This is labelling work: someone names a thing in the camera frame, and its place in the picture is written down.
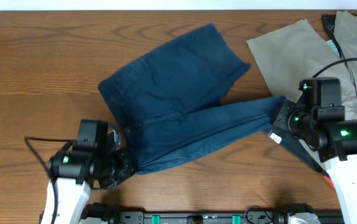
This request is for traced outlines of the navy blue denim shorts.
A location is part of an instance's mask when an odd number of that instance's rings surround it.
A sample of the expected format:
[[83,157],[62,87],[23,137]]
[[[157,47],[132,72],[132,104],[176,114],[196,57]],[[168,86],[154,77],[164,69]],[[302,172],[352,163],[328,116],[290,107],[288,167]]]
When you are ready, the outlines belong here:
[[220,102],[249,68],[208,24],[100,82],[98,90],[126,135],[138,173],[180,166],[269,129],[281,96]]

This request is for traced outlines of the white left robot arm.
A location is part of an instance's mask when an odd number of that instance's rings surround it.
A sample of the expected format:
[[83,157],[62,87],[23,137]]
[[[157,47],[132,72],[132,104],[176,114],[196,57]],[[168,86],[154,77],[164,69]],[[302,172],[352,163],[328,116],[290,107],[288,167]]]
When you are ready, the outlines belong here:
[[49,161],[50,182],[40,223],[108,223],[107,212],[94,212],[87,202],[94,190],[114,189],[137,172],[135,160],[126,149],[106,153],[104,150],[60,150]]

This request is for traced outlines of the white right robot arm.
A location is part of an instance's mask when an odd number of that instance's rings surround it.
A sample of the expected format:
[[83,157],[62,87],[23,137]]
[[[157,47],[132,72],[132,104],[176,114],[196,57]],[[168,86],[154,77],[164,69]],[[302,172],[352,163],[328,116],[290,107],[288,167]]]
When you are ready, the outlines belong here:
[[326,172],[345,223],[357,223],[357,120],[345,120],[338,100],[283,100],[271,123]]

